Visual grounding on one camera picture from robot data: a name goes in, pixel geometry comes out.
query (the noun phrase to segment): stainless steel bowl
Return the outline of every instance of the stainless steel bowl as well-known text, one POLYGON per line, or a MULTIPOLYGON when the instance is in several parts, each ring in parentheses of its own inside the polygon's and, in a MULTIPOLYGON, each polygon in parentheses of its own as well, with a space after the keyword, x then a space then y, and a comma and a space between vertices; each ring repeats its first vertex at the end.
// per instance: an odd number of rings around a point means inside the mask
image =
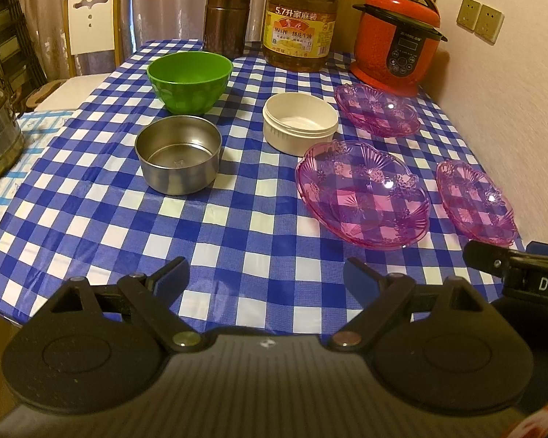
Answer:
POLYGON ((168 116, 140 132, 136 154, 152 189, 168 196, 196 193, 217 176, 221 134, 204 118, 168 116))

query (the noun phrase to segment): brown thermos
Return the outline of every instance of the brown thermos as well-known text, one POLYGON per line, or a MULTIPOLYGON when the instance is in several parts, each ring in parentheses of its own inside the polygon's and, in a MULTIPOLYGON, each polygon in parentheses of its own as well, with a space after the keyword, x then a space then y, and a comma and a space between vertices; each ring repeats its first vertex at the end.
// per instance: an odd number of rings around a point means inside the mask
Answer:
POLYGON ((203 49, 229 59, 244 54, 250 0, 207 0, 203 49))

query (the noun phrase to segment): gray ribbed surface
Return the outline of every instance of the gray ribbed surface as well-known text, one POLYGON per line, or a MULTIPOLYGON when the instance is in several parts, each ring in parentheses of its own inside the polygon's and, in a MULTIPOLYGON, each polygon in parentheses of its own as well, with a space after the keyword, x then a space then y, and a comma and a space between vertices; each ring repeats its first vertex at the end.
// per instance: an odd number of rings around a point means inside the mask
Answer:
POLYGON ((265 340, 220 336, 208 351, 174 356, 150 389, 111 411, 59 417, 18 407, 0 438, 498 438, 522 418, 429 414, 382 389, 354 354, 327 351, 314 336, 272 338, 270 348, 265 340))

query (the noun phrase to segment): large plastic oil jug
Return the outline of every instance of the large plastic oil jug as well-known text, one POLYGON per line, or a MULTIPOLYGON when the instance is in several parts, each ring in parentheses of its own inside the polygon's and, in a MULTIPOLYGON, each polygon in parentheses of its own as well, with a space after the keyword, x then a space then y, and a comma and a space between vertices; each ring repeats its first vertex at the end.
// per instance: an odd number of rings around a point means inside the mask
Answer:
POLYGON ((267 0, 262 39, 266 60, 294 72, 327 62, 339 0, 267 0))

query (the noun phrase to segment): switch plate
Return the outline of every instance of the switch plate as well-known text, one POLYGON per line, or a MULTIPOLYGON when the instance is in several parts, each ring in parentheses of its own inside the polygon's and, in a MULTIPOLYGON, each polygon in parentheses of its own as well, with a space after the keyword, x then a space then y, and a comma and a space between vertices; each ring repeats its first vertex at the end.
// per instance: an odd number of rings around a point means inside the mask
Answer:
POLYGON ((481 12, 475 26, 475 34, 495 44, 505 18, 501 11, 487 5, 481 6, 481 12))
POLYGON ((457 24, 473 31, 479 18, 481 3, 475 0, 463 0, 460 6, 459 15, 457 16, 457 24))

